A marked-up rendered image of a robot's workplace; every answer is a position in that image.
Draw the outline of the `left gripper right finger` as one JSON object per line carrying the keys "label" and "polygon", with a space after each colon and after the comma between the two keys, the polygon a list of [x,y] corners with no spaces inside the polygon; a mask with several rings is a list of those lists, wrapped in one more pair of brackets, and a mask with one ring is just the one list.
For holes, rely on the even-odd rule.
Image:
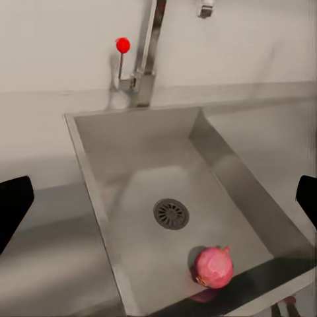
{"label": "left gripper right finger", "polygon": [[317,229],[317,178],[302,176],[296,199]]}

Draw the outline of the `vidalia onion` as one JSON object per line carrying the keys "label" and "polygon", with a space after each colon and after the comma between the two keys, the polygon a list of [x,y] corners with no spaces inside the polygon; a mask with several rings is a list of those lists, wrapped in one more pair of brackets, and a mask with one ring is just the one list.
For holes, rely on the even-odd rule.
{"label": "vidalia onion", "polygon": [[201,285],[220,289],[230,282],[234,273],[234,265],[229,256],[231,248],[208,247],[196,256],[195,270]]}

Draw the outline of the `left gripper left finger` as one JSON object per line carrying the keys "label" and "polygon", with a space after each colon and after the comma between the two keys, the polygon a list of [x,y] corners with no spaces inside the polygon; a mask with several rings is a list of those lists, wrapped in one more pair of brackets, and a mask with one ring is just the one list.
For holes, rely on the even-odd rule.
{"label": "left gripper left finger", "polygon": [[34,201],[28,176],[0,184],[0,255]]}

